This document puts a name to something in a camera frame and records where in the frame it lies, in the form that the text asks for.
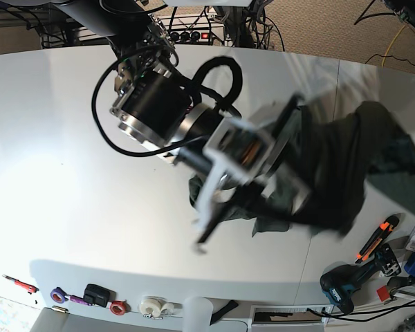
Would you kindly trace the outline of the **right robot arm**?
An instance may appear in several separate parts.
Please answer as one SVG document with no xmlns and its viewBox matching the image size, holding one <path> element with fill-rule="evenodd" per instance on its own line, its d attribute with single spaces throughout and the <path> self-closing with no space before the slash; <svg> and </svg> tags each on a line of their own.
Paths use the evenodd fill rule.
<svg viewBox="0 0 415 332">
<path fill-rule="evenodd" d="M 301 113 L 300 96 L 292 96 L 268 127 L 257 126 L 234 107 L 243 74 L 233 58 L 214 57 L 185 77 L 169 34 L 144 10 L 111 9 L 101 1 L 60 1 L 57 7 L 114 49 L 117 60 L 109 68 L 120 83 L 110 112 L 120 130 L 151 144 L 153 155 L 172 156 L 203 176 L 191 200 L 199 243 L 227 220 L 308 222 L 303 207 L 291 212 L 263 196 L 264 181 L 286 165 L 286 129 Z"/>
</svg>

